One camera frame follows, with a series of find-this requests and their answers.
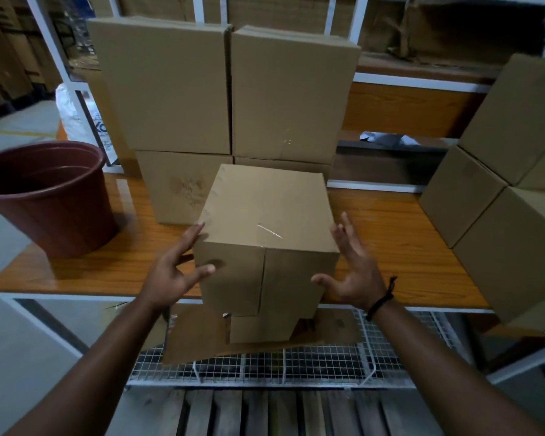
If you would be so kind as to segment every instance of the bucket rim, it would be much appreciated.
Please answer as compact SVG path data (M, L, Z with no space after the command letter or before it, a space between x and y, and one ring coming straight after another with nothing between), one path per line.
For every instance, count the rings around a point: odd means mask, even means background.
M37 190L37 191L29 191L25 193L14 193L14 194L0 194L0 200L25 200L25 199L35 199L37 197L47 197L52 194L59 193L61 190L65 190L66 188L72 187L75 183L80 182L85 177L93 174L95 171L100 170L103 165L105 164L105 158L103 156L102 150L98 146L94 146L91 144L88 144L87 142L80 142L78 140L64 140L64 139L58 139L58 140L46 140L43 142L33 142L31 144L25 144L25 145L19 145L17 147L11 147L7 148L5 150L0 151L0 156L4 155L9 152L14 152L20 149L32 147L32 146L53 146L53 147L60 147L60 148L71 148L74 147L76 149L80 150L87 150L97 155L98 160L97 164L94 167L91 167L86 171L85 173L81 174L78 177L75 177L74 179L67 181L65 183L60 183L58 185L55 185L53 187L45 188L43 190Z

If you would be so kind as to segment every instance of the person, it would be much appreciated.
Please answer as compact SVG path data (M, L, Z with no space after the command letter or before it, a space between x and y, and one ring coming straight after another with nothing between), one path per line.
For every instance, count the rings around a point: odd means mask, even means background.
M203 224L190 227L181 240L157 259L140 294L117 315L94 345L44 399L6 433L17 435L103 435L113 417L131 369L149 331L164 309L202 278L216 272L200 266L188 275L176 266L197 240ZM344 302L368 311L387 293L375 259L365 250L346 213L330 227L349 263L342 281L318 274L312 282ZM374 313L429 409L449 435L545 435L530 417L471 368L395 299Z

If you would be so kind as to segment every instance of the black string wristband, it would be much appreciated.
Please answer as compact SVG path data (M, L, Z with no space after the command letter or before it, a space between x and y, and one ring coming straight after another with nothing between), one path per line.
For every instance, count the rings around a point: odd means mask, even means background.
M375 313L381 308L386 301L391 300L393 298L393 287L395 286L396 276L393 276L389 279L389 286L388 291L385 293L385 295L377 300L373 306L371 306L367 312L365 313L365 319L367 321L371 321L371 319L374 317Z

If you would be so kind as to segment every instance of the wire grid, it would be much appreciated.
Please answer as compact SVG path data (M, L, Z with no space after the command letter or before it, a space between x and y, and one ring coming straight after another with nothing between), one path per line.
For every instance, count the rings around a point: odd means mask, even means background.
M161 364L163 346L158 346L139 355L128 384L414 387L406 369L378 327L373 322L366 321L362 311L352 311L364 337L363 342L357 345L304 346L286 349L284 358L283 351L248 353L174 366ZM465 358L464 349L444 314L412 314Z

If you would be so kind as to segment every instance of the hand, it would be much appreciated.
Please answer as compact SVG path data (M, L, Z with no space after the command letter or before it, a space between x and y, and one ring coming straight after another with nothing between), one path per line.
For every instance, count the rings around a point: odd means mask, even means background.
M202 278L216 272L213 264L197 267L187 275L176 268L193 259L192 254L183 257L182 254L193 247L203 227L204 223L189 227L178 243L153 262L138 298L149 302L155 310L163 310L173 305Z
M316 274L311 281L324 286L336 298L367 311L385 295L384 279L375 259L363 248L345 212L341 214L341 219L343 224L334 223L329 230L349 264L349 275L344 281L336 281L328 275Z

